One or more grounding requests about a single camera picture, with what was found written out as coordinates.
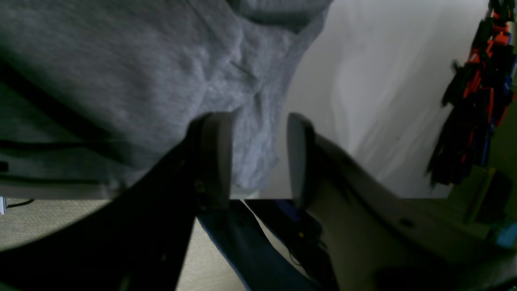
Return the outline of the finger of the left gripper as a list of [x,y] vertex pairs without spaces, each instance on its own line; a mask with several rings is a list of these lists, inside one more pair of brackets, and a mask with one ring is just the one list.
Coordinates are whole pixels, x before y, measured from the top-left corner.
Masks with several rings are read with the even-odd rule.
[[229,206],[232,118],[205,114],[109,204],[1,252],[2,291],[173,291],[195,217]]
[[286,129],[295,206],[323,229],[340,291],[509,291],[516,250],[398,198],[302,114]]

